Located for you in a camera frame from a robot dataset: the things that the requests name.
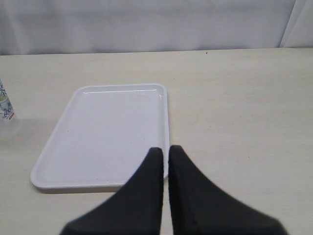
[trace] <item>table surface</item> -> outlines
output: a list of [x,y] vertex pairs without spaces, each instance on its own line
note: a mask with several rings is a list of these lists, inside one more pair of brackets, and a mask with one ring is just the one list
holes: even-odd
[[113,194],[42,193],[29,175],[76,89],[125,83],[165,85],[171,144],[290,234],[312,234],[313,49],[1,56],[0,78],[21,121],[0,141],[0,234],[56,235]]

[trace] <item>plastic tray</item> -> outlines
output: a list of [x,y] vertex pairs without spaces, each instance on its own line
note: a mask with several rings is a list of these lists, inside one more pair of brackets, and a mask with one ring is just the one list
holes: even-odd
[[164,154],[169,125],[163,85],[92,86],[77,90],[31,172],[38,188],[123,185],[150,147]]

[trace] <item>white backdrop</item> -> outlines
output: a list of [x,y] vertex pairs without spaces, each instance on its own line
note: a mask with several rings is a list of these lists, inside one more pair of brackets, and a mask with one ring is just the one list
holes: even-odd
[[313,46],[313,0],[0,0],[0,54]]

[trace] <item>plastic bottle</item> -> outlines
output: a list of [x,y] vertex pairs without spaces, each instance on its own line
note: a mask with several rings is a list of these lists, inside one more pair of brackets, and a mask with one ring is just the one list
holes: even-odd
[[12,137],[19,126],[13,106],[0,80],[0,139]]

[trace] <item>bottle label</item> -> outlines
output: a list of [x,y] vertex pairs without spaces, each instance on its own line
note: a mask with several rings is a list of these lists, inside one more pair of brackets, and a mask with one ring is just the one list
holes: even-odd
[[9,123],[13,116],[14,111],[12,104],[2,82],[0,81],[0,119],[2,119],[4,123]]

